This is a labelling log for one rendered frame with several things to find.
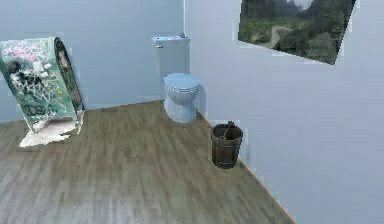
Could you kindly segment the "white toilet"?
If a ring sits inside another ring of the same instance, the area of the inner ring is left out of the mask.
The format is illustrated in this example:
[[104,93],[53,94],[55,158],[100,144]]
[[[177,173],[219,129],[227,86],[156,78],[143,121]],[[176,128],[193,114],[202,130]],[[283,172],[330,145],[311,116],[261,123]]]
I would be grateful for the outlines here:
[[178,123],[192,122],[201,82],[190,73],[190,38],[158,36],[152,38],[152,43],[157,74],[166,93],[164,109],[168,117]]

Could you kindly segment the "brown wooden bucket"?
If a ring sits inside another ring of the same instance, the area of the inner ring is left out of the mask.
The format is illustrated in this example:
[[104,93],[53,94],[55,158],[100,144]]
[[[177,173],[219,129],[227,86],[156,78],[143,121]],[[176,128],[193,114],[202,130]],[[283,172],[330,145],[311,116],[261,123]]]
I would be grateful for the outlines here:
[[212,162],[221,169],[231,169],[237,164],[243,131],[233,121],[212,128]]

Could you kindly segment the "framed landscape picture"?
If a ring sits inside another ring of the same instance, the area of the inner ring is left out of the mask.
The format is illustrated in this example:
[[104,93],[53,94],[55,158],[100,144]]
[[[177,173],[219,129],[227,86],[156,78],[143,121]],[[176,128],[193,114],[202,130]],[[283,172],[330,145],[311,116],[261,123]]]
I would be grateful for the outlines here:
[[238,40],[333,65],[356,0],[242,0]]

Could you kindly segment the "green graffiti bin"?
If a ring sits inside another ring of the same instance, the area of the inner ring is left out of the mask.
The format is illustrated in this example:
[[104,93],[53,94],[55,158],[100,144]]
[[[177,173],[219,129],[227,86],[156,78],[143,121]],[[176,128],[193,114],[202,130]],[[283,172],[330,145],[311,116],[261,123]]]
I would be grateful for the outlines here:
[[0,73],[29,128],[22,148],[81,130],[85,106],[60,38],[0,41]]

